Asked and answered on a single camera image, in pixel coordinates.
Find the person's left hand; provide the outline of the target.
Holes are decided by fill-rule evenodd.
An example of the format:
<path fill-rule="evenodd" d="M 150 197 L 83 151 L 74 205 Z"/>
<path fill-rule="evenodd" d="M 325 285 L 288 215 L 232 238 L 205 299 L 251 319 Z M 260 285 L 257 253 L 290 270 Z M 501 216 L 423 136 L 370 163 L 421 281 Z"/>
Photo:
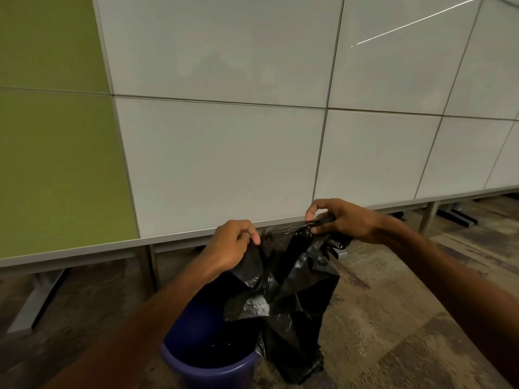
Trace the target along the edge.
<path fill-rule="evenodd" d="M 235 268 L 243 259 L 249 246 L 242 244 L 243 230 L 256 228 L 250 220 L 228 220 L 216 229 L 202 252 L 204 268 L 212 278 Z"/>

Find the green partition panel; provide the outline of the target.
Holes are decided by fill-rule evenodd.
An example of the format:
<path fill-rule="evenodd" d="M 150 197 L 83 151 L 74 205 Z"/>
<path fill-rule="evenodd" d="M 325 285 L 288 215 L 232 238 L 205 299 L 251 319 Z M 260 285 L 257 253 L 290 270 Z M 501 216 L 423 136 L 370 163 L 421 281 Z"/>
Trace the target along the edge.
<path fill-rule="evenodd" d="M 109 93 L 93 0 L 0 0 L 0 87 Z"/>
<path fill-rule="evenodd" d="M 0 259 L 136 238 L 112 99 L 0 90 Z"/>

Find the blue plastic bucket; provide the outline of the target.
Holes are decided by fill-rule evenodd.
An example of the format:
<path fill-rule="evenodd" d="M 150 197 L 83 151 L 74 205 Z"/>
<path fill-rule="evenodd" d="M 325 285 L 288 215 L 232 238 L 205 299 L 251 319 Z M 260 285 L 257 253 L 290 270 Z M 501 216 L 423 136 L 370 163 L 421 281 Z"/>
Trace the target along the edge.
<path fill-rule="evenodd" d="M 223 316 L 225 303 L 244 290 L 232 274 L 221 274 L 194 296 L 166 334 L 161 356 L 180 376 L 182 389 L 250 389 L 261 322 Z"/>

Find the grey partition bottom rail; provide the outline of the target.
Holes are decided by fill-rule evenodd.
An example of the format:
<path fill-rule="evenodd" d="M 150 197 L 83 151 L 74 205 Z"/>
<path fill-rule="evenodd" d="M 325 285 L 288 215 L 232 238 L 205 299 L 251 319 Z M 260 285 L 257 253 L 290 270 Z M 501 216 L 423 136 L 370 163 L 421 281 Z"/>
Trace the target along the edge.
<path fill-rule="evenodd" d="M 368 209 L 380 213 L 394 213 L 412 209 L 421 209 L 430 202 L 443 204 L 456 201 L 466 201 L 481 197 L 498 196 L 519 191 L 519 185 L 484 189 L 477 193 L 463 193 L 441 197 L 420 198 L 397 202 L 394 204 L 377 204 L 367 206 Z M 93 246 L 85 246 L 45 253 L 22 255 L 0 259 L 0 280 L 12 276 L 31 275 L 58 269 L 73 268 L 89 264 L 132 258 L 136 250 L 142 246 L 165 244 L 166 251 L 188 248 L 200 245 L 210 239 L 215 228 L 207 228 L 189 232 L 144 237 L 129 241 L 112 242 Z"/>

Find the person's right forearm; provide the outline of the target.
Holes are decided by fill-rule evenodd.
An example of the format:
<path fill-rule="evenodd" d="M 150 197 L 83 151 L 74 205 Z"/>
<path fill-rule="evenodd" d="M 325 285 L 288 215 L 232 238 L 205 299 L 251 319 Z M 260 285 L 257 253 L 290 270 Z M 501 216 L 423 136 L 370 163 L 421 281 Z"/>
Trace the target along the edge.
<path fill-rule="evenodd" d="M 493 367 L 519 389 L 519 299 L 402 222 L 382 219 L 375 232 L 378 241 L 408 266 Z"/>

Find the row of white partition panels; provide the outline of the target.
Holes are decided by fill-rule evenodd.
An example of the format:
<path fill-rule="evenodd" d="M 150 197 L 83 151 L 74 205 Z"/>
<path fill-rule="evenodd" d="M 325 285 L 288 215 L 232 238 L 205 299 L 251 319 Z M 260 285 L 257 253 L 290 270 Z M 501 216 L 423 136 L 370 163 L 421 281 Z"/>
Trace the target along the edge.
<path fill-rule="evenodd" d="M 93 0 L 140 239 L 519 187 L 519 0 Z"/>

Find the grey flat partition foot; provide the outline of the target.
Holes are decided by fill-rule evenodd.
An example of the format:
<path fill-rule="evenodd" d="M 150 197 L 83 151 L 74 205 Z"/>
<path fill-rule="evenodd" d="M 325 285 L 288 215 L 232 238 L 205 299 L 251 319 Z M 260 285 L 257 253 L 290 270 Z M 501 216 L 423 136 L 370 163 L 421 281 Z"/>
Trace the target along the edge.
<path fill-rule="evenodd" d="M 33 290 L 7 329 L 6 336 L 21 337 L 34 331 L 69 272 L 70 268 L 66 268 L 33 275 Z"/>

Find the person's left forearm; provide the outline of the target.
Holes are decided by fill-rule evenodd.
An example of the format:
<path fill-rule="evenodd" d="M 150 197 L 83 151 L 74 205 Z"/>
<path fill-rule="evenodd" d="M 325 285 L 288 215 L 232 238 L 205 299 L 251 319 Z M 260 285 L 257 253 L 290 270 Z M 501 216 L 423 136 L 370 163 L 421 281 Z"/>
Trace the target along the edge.
<path fill-rule="evenodd" d="M 185 307 L 217 276 L 203 259 L 191 261 L 116 331 L 96 342 L 41 389 L 134 389 Z"/>

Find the black flat partition foot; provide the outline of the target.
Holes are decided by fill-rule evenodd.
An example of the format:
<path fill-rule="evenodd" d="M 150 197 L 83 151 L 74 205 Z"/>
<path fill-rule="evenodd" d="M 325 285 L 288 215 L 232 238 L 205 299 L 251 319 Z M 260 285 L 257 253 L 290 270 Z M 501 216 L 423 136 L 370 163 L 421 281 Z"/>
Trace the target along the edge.
<path fill-rule="evenodd" d="M 437 209 L 436 215 L 464 228 L 471 228 L 478 225 L 477 219 L 465 214 L 461 210 L 460 202 L 440 205 Z"/>

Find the grey metal partition leg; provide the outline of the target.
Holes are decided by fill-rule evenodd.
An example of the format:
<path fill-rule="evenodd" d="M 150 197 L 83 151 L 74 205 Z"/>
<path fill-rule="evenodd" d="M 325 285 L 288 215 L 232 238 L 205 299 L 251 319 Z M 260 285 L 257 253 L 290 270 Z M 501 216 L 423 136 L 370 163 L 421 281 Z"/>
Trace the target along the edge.
<path fill-rule="evenodd" d="M 148 298 L 156 294 L 160 288 L 160 278 L 155 246 L 149 244 L 135 250 L 139 263 L 144 290 Z"/>
<path fill-rule="evenodd" d="M 432 201 L 427 203 L 418 229 L 418 233 L 420 235 L 427 237 L 432 222 L 437 215 L 439 205 L 440 201 Z"/>

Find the person's right hand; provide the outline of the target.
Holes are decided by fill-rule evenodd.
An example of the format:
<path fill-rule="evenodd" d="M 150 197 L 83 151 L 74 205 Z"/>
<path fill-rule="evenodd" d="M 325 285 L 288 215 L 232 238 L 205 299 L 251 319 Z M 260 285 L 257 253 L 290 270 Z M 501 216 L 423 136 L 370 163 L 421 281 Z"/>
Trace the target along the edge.
<path fill-rule="evenodd" d="M 314 220 L 318 210 L 325 209 L 334 215 L 337 231 L 361 242 L 382 244 L 382 236 L 392 227 L 393 219 L 387 215 L 360 207 L 338 198 L 317 199 L 309 206 L 305 221 Z"/>

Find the black plastic trash bag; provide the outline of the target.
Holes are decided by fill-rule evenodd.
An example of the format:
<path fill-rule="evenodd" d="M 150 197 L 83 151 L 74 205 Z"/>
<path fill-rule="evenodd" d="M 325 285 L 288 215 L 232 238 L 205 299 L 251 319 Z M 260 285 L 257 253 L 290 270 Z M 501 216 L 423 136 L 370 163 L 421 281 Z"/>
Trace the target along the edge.
<path fill-rule="evenodd" d="M 319 335 L 322 318 L 340 279 L 330 263 L 350 236 L 311 229 L 336 220 L 325 212 L 311 221 L 260 230 L 230 273 L 247 288 L 224 306 L 226 321 L 254 319 L 260 331 L 256 353 L 272 363 L 287 384 L 300 385 L 324 368 Z"/>

